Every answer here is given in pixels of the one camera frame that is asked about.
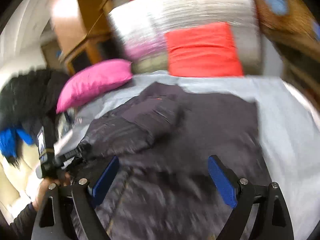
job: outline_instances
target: plastic wrap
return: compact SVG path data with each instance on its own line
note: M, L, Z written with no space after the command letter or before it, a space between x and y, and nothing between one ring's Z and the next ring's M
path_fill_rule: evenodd
M126 56L134 62L167 56L166 32L228 22L244 71L261 72L260 35L253 0L133 0L113 9L109 18ZM167 69L167 60L159 64L163 66L158 69Z

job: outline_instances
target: gray bed sheet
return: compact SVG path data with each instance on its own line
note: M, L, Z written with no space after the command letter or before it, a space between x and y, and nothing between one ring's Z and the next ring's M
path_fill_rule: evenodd
M78 124L66 135L67 143L58 154L75 148L93 119L139 95L153 82L179 85L191 93L232 93L257 101L260 144L270 176L283 192L295 239L307 239L320 219L320 132L280 78L181 78L167 71L136 75L79 111Z

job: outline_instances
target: person's arm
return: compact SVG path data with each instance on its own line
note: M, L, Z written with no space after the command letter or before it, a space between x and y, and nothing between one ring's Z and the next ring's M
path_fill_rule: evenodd
M37 211L39 210L42 200L48 187L51 183L60 185L59 180L43 179L38 188L38 195L32 203L28 204L24 210L20 212L17 218L10 224L11 233L17 240L30 240L33 230L33 225L36 220ZM70 184L70 175L66 173L66 181L64 185Z

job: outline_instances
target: person's hand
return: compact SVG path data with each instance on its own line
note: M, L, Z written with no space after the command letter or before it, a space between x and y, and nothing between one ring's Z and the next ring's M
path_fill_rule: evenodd
M61 181L59 179L50 179L50 178L44 178L39 187L38 187L38 195L36 196L35 201L32 202L32 206L35 209L35 211L38 212L42 200L44 198L44 194L47 192L48 187L51 183L55 183L58 186L63 185L63 186L68 186L70 185L70 175L68 173L65 173L65 180Z

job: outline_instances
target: cream sofa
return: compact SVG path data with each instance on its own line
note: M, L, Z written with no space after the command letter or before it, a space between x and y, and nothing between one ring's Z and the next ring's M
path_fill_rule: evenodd
M36 145L29 146L22 142L18 151L22 156L18 168L0 155L0 210L9 223L34 199L40 183L35 175L39 164Z

